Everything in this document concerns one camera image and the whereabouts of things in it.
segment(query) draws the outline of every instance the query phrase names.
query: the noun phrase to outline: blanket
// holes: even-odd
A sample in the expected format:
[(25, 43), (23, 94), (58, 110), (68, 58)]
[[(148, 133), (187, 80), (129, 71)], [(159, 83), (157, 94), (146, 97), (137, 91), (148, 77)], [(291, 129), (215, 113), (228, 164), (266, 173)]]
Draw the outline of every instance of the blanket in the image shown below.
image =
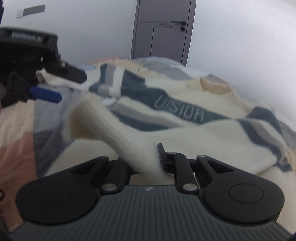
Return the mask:
[[(6, 230), (13, 231), (22, 223), (15, 195), (27, 182), (100, 155), (118, 157), (101, 141), (66, 142), (62, 138), (67, 112), (87, 91), (100, 95), (122, 123), (151, 135), (167, 151), (182, 152), (189, 158), (206, 154), (254, 174), (267, 170), (272, 173), (267, 178), (275, 176), (271, 168), (294, 177), (296, 135), (290, 125), (276, 120), (274, 111), (265, 105), (242, 100), (232, 87), (221, 85), (225, 82), (220, 79), (193, 69), (185, 73), (183, 67), (168, 60), (113, 59), (83, 68), (88, 79), (82, 85), (42, 73), (51, 85), (43, 87), (60, 92), (60, 103), (19, 102), (1, 110), (0, 188), (5, 198), (0, 202), (0, 220)], [(186, 136), (193, 137), (187, 149)], [(285, 206), (291, 207), (292, 202), (286, 198)], [(293, 212), (286, 213), (291, 215), (289, 222), (296, 223)]]

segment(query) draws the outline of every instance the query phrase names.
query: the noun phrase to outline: gray ridged surface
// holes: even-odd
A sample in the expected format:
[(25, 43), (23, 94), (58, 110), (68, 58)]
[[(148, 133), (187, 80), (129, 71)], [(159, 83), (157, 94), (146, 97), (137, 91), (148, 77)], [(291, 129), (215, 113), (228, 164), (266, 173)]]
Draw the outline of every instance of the gray ridged surface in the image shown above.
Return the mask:
[(175, 186), (126, 186), (101, 198), (92, 212), (70, 224), (39, 226), (25, 223), (10, 237), (15, 241), (286, 241), (276, 223), (241, 227), (225, 223), (203, 207), (196, 196)]

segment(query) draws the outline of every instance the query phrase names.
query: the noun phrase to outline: door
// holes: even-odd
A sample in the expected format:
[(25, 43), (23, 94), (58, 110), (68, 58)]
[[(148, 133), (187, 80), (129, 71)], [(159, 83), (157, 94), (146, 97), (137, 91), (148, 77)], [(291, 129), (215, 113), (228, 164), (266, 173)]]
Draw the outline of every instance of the door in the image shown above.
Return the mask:
[(166, 57), (181, 63), (190, 4), (195, 0), (139, 1), (132, 57)]

